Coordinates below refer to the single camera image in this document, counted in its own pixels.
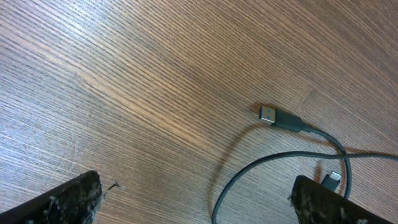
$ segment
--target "wood grain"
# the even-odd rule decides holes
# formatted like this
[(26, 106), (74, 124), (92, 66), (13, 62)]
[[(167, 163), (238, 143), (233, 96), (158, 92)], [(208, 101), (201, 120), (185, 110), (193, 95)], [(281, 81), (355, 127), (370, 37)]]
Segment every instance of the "wood grain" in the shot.
[[(0, 3), (0, 212), (89, 169), (109, 194), (98, 223), (209, 223), (246, 164), (336, 153), (268, 128), (294, 112), (349, 152), (398, 154), (396, 1), (9, 1)], [(398, 164), (353, 160), (351, 200), (398, 223)], [(336, 161), (250, 171), (220, 223), (297, 223), (294, 179)]]

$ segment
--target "black plastic object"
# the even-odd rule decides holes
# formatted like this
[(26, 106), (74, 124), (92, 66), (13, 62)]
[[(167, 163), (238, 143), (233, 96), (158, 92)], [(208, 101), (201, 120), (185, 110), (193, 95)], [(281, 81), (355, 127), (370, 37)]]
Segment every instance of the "black plastic object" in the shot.
[(97, 171), (88, 171), (0, 214), (3, 224), (91, 224), (100, 207), (102, 189)]
[(291, 201), (300, 224), (392, 224), (303, 175), (296, 178)]
[(300, 117), (286, 111), (276, 109), (275, 123), (273, 123), (271, 126), (299, 133), (303, 131), (308, 125), (304, 123), (304, 121)]

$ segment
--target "cable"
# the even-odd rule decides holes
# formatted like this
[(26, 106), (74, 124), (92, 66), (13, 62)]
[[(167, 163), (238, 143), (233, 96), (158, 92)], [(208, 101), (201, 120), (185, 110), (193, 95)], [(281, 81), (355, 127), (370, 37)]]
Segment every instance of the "cable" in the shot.
[(241, 169), (237, 174), (234, 175), (234, 177), (232, 177), (232, 179), (228, 182), (228, 184), (226, 184), (226, 186), (224, 187), (223, 191), (221, 192), (221, 194), (218, 197), (217, 202), (214, 206), (213, 213), (211, 215), (211, 223), (216, 224), (217, 213), (218, 213), (218, 210), (220, 209), (220, 205), (223, 202), (223, 199), (225, 198), (225, 195), (228, 193), (230, 188), (235, 184), (235, 182), (240, 177), (242, 177), (249, 170), (255, 168), (256, 166), (258, 166), (260, 164), (263, 164), (263, 163), (269, 162), (269, 161), (273, 161), (276, 159), (283, 159), (283, 158), (288, 158), (288, 157), (312, 157), (312, 158), (320, 158), (320, 159), (357, 159), (357, 158), (376, 157), (376, 158), (381, 158), (381, 159), (392, 159), (392, 160), (398, 161), (398, 156), (391, 156), (391, 155), (381, 154), (381, 153), (330, 155), (330, 154), (317, 153), (317, 152), (292, 151), (292, 152), (280, 152), (277, 154), (265, 156), (263, 158), (260, 158), (256, 161), (250, 163), (245, 168)]
[[(313, 127), (307, 127), (305, 129), (303, 129), (304, 131), (310, 132), (310, 133), (315, 133), (315, 134), (319, 134), (320, 136), (323, 136), (325, 139), (329, 140), (330, 142), (332, 142), (337, 149), (342, 153), (342, 155), (347, 154), (347, 152), (345, 151), (343, 145), (341, 145), (341, 143), (334, 138), (333, 136), (331, 136), (330, 134), (321, 131), (319, 129), (313, 128)], [(351, 164), (349, 163), (349, 159), (348, 158), (344, 158), (344, 165), (346, 167), (346, 176), (347, 176), (347, 180), (346, 180), (346, 190), (344, 193), (344, 198), (348, 199), (349, 195), (351, 193), (351, 187), (352, 187), (352, 183), (353, 183), (353, 173), (351, 171)]]
[[(259, 112), (259, 120), (263, 121), (272, 127), (275, 128), (282, 128), (285, 130), (293, 131), (296, 133), (299, 133), (301, 131), (306, 131), (309, 133), (316, 133), (327, 140), (329, 140), (331, 143), (333, 143), (337, 149), (344, 155), (346, 154), (346, 151), (344, 150), (343, 145), (331, 136), (330, 134), (321, 131), (319, 129), (313, 128), (311, 125), (305, 123), (300, 117), (288, 113), (286, 111), (280, 110), (280, 109), (272, 109), (268, 108), (266, 106), (262, 106), (260, 108)], [(343, 159), (344, 160), (344, 165), (346, 167), (346, 174), (347, 174), (347, 180), (346, 180), (346, 190), (344, 193), (344, 198), (348, 199), (349, 194), (351, 193), (351, 185), (353, 182), (353, 175), (351, 171), (351, 164), (349, 163), (349, 159)]]

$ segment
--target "usb-a connector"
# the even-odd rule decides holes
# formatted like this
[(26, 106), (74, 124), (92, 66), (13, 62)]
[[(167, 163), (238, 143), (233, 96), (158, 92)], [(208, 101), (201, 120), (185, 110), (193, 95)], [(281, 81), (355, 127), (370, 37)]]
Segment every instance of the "usb-a connector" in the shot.
[(275, 110), (266, 106), (262, 106), (260, 108), (259, 119), (267, 124), (275, 123)]
[(311, 126), (304, 123), (298, 116), (280, 109), (272, 109), (262, 106), (259, 112), (260, 121), (273, 127), (294, 132), (310, 131)]

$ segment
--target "usb cable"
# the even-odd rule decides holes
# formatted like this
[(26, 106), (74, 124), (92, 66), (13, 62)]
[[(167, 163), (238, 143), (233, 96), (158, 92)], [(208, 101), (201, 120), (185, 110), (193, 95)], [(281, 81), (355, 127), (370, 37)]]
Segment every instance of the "usb cable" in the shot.
[[(333, 136), (329, 135), (328, 133), (325, 133), (319, 129), (316, 129), (309, 124), (305, 123), (302, 121), (301, 118), (298, 116), (288, 113), (283, 110), (279, 109), (272, 109), (268, 108), (265, 106), (262, 106), (259, 112), (259, 120), (262, 122), (265, 122), (272, 127), (275, 128), (282, 128), (286, 129), (289, 131), (294, 131), (296, 133), (301, 132), (301, 131), (306, 131), (309, 133), (316, 133), (321, 136), (323, 136), (325, 139), (329, 140), (333, 145), (335, 145), (338, 150), (341, 152), (340, 155), (330, 155), (330, 154), (323, 154), (323, 153), (317, 153), (317, 152), (305, 152), (305, 151), (290, 151), (290, 152), (280, 152), (277, 154), (265, 156), (263, 158), (260, 158), (249, 165), (247, 165), (245, 168), (241, 169), (238, 173), (236, 173), (232, 179), (225, 185), (223, 191), (220, 193), (220, 196), (218, 197), (215, 206), (213, 208), (213, 213), (211, 214), (211, 223), (216, 224), (216, 217), (218, 210), (220, 209), (221, 203), (223, 202), (223, 199), (225, 198), (226, 194), (228, 191), (231, 189), (231, 187), (235, 184), (235, 182), (242, 177), (245, 173), (249, 172), (249, 170), (255, 168), (256, 166), (263, 164), (265, 162), (273, 161), (276, 159), (283, 159), (287, 157), (312, 157), (312, 158), (320, 158), (320, 159), (342, 159), (344, 160), (344, 164), (346, 167), (346, 175), (347, 175), (347, 180), (346, 180), (346, 190), (344, 194), (344, 198), (349, 198), (349, 193), (351, 192), (351, 184), (352, 184), (352, 173), (351, 173), (351, 164), (349, 163), (349, 159), (355, 159), (355, 158), (366, 158), (366, 157), (377, 157), (381, 159), (391, 159), (398, 161), (398, 156), (392, 156), (388, 154), (383, 154), (383, 153), (362, 153), (362, 154), (347, 154), (346, 151), (344, 150), (344, 147), (341, 145), (341, 143), (335, 139)], [(335, 179), (336, 182), (333, 182), (329, 180), (330, 182), (324, 182), (322, 185), (324, 185), (326, 188), (329, 188), (330, 190), (333, 190), (335, 188), (335, 184), (338, 184), (340, 182), (340, 177), (332, 177)]]
[[(259, 112), (259, 120), (271, 125), (272, 127), (282, 128), (289, 131), (294, 131), (296, 133), (299, 133), (301, 131), (306, 131), (308, 133), (319, 134), (320, 136), (330, 141), (334, 146), (336, 146), (342, 155), (347, 154), (343, 145), (341, 145), (341, 143), (336, 138), (334, 138), (333, 136), (324, 131), (312, 127), (311, 125), (305, 123), (300, 117), (294, 114), (288, 113), (280, 109), (274, 110), (272, 108), (262, 106)], [(351, 193), (353, 175), (349, 159), (344, 158), (343, 161), (346, 167), (346, 176), (347, 176), (344, 198), (348, 199)]]

